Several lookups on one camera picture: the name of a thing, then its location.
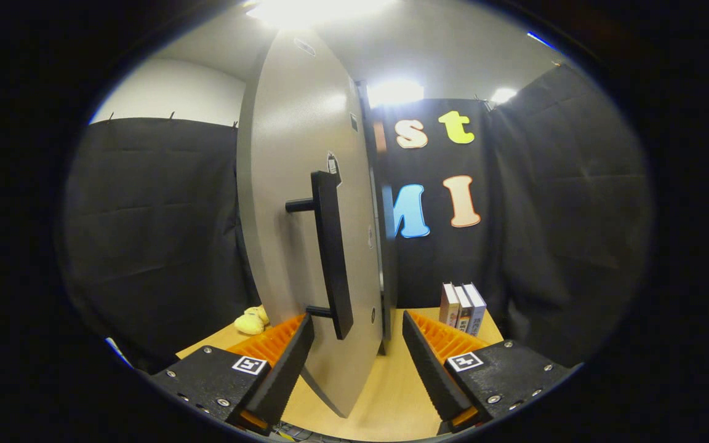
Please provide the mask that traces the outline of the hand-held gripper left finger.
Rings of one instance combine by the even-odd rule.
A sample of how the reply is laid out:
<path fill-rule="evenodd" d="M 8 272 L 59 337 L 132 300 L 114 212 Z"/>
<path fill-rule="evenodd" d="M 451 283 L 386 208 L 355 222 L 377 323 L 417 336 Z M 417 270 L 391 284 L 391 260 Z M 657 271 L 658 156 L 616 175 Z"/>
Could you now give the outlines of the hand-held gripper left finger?
<path fill-rule="evenodd" d="M 150 381 L 217 423 L 267 437 L 281 421 L 314 337 L 311 316 L 297 315 L 226 349 L 202 346 Z"/>

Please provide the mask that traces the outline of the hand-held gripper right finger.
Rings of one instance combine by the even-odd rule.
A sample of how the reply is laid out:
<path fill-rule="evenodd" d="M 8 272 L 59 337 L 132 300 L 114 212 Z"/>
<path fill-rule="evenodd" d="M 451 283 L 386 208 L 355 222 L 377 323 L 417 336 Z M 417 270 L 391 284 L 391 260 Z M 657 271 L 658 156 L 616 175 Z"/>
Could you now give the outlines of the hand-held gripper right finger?
<path fill-rule="evenodd" d="M 580 369 L 557 364 L 517 340 L 489 344 L 410 309 L 403 312 L 402 335 L 441 418 L 440 434 L 514 414 Z"/>

